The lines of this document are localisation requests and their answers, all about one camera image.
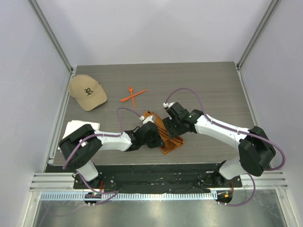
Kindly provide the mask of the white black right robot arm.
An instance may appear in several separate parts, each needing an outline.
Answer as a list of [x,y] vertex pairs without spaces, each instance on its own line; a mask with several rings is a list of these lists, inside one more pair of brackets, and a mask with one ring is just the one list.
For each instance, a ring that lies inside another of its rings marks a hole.
[[164,103],[163,108],[168,114],[163,123],[170,138],[192,132],[215,138],[237,149],[237,157],[223,161],[214,170],[210,185],[224,187],[231,179],[243,174],[261,176],[276,155],[260,127],[236,127],[217,121],[201,110],[189,112],[178,102]]

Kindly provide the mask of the orange cloth napkin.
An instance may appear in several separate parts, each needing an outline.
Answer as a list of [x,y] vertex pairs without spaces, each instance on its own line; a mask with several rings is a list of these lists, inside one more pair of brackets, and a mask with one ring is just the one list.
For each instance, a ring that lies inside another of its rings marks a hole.
[[160,147],[160,150],[163,155],[166,155],[180,147],[182,147],[185,142],[181,137],[170,138],[168,132],[164,126],[163,120],[154,112],[146,111],[143,116],[145,118],[149,116],[155,117],[155,124],[158,127],[158,132],[160,134],[161,139],[164,141],[164,146]]

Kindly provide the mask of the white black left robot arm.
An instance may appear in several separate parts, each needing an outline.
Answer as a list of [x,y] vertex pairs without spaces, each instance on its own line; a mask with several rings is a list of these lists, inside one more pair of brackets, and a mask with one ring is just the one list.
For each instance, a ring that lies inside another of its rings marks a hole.
[[128,152],[139,150],[142,146],[158,148],[164,145],[158,127],[153,122],[122,133],[98,131],[90,124],[85,124],[59,142],[59,148],[65,158],[62,168],[76,172],[91,189],[97,188],[101,182],[101,174],[91,161],[97,152]]

